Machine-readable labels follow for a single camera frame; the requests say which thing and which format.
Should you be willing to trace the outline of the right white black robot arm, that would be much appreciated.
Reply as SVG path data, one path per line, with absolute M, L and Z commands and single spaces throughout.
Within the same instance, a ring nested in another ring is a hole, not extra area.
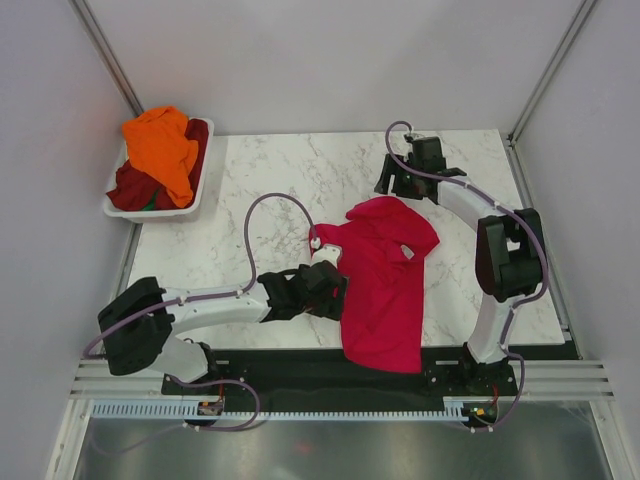
M 540 215 L 503 206 L 463 170 L 448 167 L 439 138 L 408 132 L 404 140 L 408 153 L 387 152 L 375 192 L 428 199 L 476 234 L 475 276 L 483 298 L 460 359 L 444 369 L 444 387 L 462 395 L 507 393 L 514 388 L 509 340 L 517 310 L 543 296 L 549 283 Z

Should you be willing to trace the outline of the pink red t shirt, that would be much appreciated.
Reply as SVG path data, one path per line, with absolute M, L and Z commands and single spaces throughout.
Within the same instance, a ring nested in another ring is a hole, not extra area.
M 322 243 L 342 249 L 346 358 L 385 372 L 419 373 L 424 263 L 440 243 L 434 228 L 400 199 L 381 196 L 354 206 L 344 224 L 318 224 L 316 232 Z

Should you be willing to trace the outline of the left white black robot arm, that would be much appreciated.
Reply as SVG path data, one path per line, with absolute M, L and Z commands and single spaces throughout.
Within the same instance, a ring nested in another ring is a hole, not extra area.
M 227 324 L 289 321 L 302 314 L 338 321 L 348 279 L 328 260 L 267 272 L 245 288 L 169 289 L 153 277 L 135 281 L 98 315 L 109 372 L 163 375 L 162 392 L 209 396 L 220 389 L 213 349 L 183 334 Z

